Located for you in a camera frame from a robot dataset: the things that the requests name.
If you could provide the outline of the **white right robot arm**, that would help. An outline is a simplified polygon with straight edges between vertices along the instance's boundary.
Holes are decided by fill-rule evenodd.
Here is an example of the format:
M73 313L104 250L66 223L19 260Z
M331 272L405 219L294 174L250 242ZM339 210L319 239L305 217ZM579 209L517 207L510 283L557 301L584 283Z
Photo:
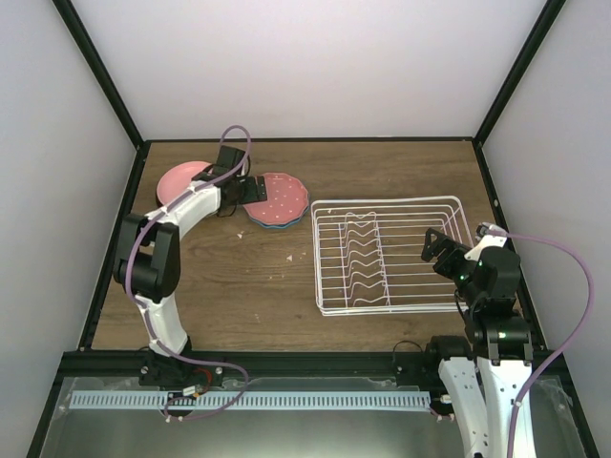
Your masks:
M421 258L454 285L466 335L436 336L427 346L427 378L450 398L466 457L534 457L530 377L532 332L516 309L520 257L494 225L470 247L430 228Z

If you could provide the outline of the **light pink plate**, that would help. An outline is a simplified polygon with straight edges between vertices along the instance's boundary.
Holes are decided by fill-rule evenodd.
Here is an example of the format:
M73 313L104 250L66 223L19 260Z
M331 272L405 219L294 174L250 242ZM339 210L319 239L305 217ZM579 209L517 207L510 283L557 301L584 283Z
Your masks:
M210 166L206 161L183 162L169 169L158 181L156 198L158 206L166 205L182 194L192 178Z

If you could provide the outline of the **teal plate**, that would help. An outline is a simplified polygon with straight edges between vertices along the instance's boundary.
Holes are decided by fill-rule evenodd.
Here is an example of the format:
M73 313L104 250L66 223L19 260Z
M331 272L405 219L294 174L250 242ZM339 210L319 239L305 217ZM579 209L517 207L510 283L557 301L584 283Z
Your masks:
M285 229L288 228L290 226L293 226L295 224L297 224L299 221L301 221L303 219L303 217L306 215L307 212L303 212L301 215L299 215L297 218L292 219L291 221L287 222L287 223L276 223L276 224L268 224L268 223L264 223L258 219L254 219L253 217L249 216L249 219L253 222L255 222L256 224L258 224L259 226L261 226L262 228L265 229Z

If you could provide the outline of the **dark pink scalloped plate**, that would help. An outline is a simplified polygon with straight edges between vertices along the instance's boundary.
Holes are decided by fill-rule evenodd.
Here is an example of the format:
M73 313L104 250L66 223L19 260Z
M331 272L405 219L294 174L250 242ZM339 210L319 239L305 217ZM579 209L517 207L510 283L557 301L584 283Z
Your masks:
M309 192L303 183L285 173L264 173L267 201L243 206L246 214L264 223L287 223L309 207Z

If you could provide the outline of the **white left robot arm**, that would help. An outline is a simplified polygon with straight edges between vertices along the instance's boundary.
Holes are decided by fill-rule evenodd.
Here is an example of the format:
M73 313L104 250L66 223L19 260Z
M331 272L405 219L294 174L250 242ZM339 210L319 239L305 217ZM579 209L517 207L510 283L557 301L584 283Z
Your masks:
M224 199L243 205L267 200L262 176L194 180L170 203L146 215L130 214L120 226L113 276L144 322L148 347L164 360L162 375L173 385L187 384L195 366L242 367L197 360L189 355L190 340L176 301L179 285L180 240L203 219L219 212Z

